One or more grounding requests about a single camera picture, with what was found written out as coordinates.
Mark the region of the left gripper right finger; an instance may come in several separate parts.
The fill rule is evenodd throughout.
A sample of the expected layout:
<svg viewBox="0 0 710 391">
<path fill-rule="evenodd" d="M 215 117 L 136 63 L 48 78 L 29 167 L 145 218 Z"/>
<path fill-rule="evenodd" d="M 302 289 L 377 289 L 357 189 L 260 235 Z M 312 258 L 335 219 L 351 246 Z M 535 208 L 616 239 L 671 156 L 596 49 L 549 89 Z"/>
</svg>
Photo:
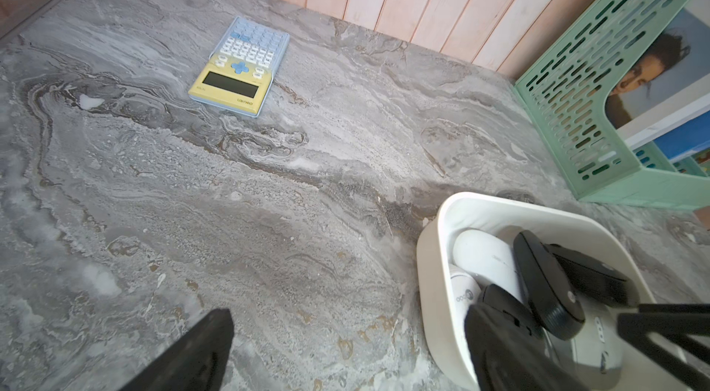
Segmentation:
<svg viewBox="0 0 710 391">
<path fill-rule="evenodd" d="M 584 390 L 497 310 L 472 305 L 464 320 L 471 363 L 482 390 Z"/>
</svg>

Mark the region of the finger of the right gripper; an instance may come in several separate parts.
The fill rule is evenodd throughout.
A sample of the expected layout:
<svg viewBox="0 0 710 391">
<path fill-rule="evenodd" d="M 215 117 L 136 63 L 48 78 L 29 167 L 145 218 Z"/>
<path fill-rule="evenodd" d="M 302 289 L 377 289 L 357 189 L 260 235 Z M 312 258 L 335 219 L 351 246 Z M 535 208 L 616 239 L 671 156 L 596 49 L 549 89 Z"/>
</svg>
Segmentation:
<svg viewBox="0 0 710 391">
<path fill-rule="evenodd" d="M 709 377 L 652 341 L 653 334 L 667 339 L 704 363 L 709 347 L 698 337 L 709 335 L 707 304 L 641 304 L 635 313 L 620 313 L 619 336 L 667 373 L 693 390 L 708 390 Z"/>
</svg>

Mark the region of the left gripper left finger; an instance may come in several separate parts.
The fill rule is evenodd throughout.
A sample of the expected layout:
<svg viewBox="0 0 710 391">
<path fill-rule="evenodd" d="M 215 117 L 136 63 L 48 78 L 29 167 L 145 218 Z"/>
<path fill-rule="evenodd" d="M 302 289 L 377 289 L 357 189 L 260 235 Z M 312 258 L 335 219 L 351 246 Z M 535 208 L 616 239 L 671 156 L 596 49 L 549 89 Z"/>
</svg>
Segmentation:
<svg viewBox="0 0 710 391">
<path fill-rule="evenodd" d="M 219 390 L 233 339 L 231 312 L 214 309 L 121 391 Z"/>
</svg>

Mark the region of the white computer mouse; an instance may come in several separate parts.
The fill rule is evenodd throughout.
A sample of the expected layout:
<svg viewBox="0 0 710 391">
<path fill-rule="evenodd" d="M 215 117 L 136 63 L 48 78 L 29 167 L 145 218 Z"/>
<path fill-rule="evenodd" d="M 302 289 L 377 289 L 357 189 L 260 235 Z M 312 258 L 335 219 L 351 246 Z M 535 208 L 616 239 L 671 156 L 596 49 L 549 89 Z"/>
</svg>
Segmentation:
<svg viewBox="0 0 710 391">
<path fill-rule="evenodd" d="M 465 230 L 456 237 L 451 256 L 453 264 L 472 275 L 480 285 L 498 285 L 523 302 L 512 247 L 502 239 L 477 229 Z"/>
</svg>

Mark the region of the black ribbed mouse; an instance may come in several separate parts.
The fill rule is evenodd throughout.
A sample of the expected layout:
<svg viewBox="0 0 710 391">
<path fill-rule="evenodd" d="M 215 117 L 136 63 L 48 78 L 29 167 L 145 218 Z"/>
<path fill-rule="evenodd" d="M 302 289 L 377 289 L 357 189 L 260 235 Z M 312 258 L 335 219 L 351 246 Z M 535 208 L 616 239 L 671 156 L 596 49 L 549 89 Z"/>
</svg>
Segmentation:
<svg viewBox="0 0 710 391">
<path fill-rule="evenodd" d="M 621 271 L 591 256 L 557 244 L 546 244 L 580 293 L 610 308 L 636 308 L 640 294 L 635 283 Z"/>
</svg>

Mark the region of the white plastic storage box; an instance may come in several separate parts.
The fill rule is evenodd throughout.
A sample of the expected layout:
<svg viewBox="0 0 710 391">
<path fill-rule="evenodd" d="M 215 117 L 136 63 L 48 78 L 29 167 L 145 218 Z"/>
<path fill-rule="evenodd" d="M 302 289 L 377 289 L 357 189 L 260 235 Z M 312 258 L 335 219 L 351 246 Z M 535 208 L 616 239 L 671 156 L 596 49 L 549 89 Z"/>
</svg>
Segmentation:
<svg viewBox="0 0 710 391">
<path fill-rule="evenodd" d="M 482 390 L 471 363 L 467 341 L 463 345 L 457 338 L 452 317 L 449 265 L 454 263 L 451 252 L 456 237 L 468 229 L 481 230 L 502 239 L 512 247 L 512 253 L 515 237 L 521 231 L 529 230 L 545 245 L 557 244 L 581 252 L 621 271 L 635 283 L 640 304 L 636 308 L 606 306 L 616 323 L 620 313 L 635 313 L 641 304 L 658 304 L 630 254 L 610 232 L 592 219 L 478 193 L 457 193 L 445 200 L 435 220 L 425 227 L 419 237 L 417 266 L 428 348 L 441 371 L 460 387 Z M 551 344 L 552 334 L 543 326 L 541 328 L 544 331 L 542 341 L 523 337 L 532 341 L 538 350 L 562 369 Z M 659 335 L 653 334 L 651 339 L 687 363 L 686 358 L 691 355 L 687 351 Z M 621 343 L 621 379 L 610 390 L 693 390 L 622 338 Z M 595 390 L 584 386 L 584 390 Z"/>
</svg>

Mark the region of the grey white mouse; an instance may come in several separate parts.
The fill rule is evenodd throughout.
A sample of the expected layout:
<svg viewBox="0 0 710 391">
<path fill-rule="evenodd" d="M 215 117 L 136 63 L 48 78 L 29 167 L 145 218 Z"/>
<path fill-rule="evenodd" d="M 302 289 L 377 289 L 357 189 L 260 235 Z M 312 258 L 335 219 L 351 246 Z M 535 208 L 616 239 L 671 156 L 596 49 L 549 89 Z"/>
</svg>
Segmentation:
<svg viewBox="0 0 710 391">
<path fill-rule="evenodd" d="M 572 339 L 551 336 L 559 366 L 589 389 L 610 390 L 621 379 L 623 348 L 617 323 L 605 304 L 578 295 L 585 314 L 582 330 Z"/>
</svg>

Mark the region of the blue folder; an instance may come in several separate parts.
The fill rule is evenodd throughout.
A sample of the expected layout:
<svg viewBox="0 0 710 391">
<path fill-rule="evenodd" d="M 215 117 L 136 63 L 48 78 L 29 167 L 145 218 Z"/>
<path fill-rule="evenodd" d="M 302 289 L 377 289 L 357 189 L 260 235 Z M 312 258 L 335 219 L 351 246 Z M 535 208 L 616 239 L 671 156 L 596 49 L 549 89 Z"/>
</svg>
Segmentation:
<svg viewBox="0 0 710 391">
<path fill-rule="evenodd" d="M 672 163 L 694 156 L 709 148 L 710 113 L 678 126 L 654 140 L 661 153 Z"/>
</svg>

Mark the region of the thick white book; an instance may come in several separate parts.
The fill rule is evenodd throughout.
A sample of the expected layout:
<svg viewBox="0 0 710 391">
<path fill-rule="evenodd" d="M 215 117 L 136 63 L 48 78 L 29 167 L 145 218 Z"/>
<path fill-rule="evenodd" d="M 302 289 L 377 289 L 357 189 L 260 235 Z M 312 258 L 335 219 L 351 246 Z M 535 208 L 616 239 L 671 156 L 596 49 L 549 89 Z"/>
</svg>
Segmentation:
<svg viewBox="0 0 710 391">
<path fill-rule="evenodd" d="M 709 0 L 690 0 L 606 101 L 630 149 L 709 112 Z"/>
</svg>

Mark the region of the green plastic file crate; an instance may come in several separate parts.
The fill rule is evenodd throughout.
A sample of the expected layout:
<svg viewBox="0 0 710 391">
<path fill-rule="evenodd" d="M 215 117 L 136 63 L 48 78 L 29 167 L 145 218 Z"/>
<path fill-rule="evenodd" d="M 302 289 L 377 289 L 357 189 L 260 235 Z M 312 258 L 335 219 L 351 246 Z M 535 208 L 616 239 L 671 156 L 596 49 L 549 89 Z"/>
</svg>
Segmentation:
<svg viewBox="0 0 710 391">
<path fill-rule="evenodd" d="M 693 211 L 709 180 L 659 152 L 646 162 L 605 112 L 614 87 L 689 0 L 595 0 L 514 85 L 580 202 Z"/>
</svg>

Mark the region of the yellow blue calculator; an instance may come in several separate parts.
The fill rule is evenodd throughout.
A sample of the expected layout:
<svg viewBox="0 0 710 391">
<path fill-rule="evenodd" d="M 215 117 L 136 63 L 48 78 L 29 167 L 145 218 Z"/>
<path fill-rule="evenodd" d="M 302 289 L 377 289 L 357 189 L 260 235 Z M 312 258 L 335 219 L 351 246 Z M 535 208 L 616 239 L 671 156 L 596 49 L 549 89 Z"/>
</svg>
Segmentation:
<svg viewBox="0 0 710 391">
<path fill-rule="evenodd" d="M 285 32 L 236 17 L 192 84 L 190 98 L 258 117 L 289 43 Z"/>
</svg>

